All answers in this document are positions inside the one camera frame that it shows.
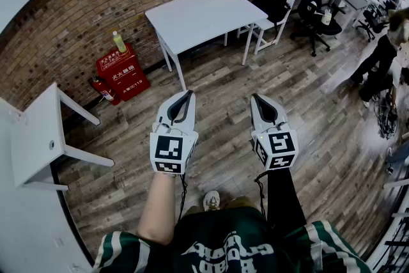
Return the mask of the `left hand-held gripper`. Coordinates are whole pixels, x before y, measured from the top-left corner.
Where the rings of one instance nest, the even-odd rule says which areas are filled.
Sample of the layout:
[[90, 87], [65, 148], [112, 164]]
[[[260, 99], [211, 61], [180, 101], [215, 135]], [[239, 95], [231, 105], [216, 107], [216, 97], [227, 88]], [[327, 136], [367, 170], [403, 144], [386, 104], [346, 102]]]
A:
[[198, 139], [195, 113], [196, 96], [192, 90], [173, 95], [159, 107], [158, 122], [150, 133], [150, 162], [155, 172], [185, 174]]

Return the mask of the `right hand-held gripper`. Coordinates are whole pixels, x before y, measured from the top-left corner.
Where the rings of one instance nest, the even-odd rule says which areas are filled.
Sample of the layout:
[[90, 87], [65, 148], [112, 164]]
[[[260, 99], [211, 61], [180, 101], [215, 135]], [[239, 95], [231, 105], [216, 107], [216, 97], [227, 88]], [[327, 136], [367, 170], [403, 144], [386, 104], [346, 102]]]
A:
[[253, 150], [265, 170], [290, 168], [298, 156], [297, 132], [291, 130], [286, 122], [282, 105], [267, 96], [253, 93], [251, 114]]

